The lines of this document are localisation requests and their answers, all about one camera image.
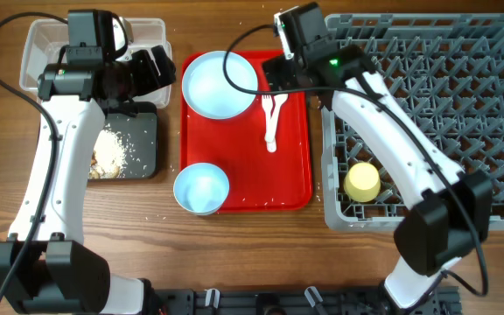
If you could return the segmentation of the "yellow plastic cup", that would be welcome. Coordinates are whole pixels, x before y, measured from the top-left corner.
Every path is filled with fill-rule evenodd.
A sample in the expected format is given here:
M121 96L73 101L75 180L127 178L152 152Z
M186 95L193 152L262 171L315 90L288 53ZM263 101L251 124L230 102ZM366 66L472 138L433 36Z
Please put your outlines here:
M370 163L357 163L347 173L344 186L351 200L369 202L374 200L381 190L380 174Z

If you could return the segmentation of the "food scraps with rice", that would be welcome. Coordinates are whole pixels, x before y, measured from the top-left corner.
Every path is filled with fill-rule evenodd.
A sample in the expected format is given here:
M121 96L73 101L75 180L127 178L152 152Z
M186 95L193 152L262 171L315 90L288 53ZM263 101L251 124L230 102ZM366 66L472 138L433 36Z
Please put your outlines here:
M157 166L157 140L153 130L124 129L110 123L94 146L90 180L145 179Z

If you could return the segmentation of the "small light blue bowl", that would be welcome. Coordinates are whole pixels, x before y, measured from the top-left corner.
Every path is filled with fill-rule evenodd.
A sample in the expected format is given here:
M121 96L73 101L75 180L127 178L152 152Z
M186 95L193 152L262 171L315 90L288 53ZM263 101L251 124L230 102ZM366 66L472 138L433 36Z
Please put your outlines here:
M176 177L173 195L178 204L195 215L216 213L228 197L227 174L217 165L190 164Z

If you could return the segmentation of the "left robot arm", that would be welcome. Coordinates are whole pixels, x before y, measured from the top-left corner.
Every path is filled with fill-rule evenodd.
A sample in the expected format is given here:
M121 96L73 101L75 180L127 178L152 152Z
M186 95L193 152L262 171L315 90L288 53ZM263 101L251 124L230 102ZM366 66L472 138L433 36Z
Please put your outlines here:
M135 41L143 18L70 10L68 41L37 80L37 150L23 203L0 241L0 301L19 314L164 314L144 278L118 276L86 248L84 197L106 115L133 115L176 80L165 46Z

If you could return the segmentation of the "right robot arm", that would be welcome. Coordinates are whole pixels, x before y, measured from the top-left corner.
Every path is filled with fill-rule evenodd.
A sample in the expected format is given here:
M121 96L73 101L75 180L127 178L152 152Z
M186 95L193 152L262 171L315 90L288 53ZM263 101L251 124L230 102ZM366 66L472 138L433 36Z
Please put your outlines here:
M481 244L488 237L493 184L483 171L466 173L411 121L376 64L357 45L327 30L317 3L278 12L269 27L283 55L271 68L276 92L312 91L349 124L393 179L408 214L394 232L400 259L383 289L399 312L424 303L452 266L475 252L488 293Z

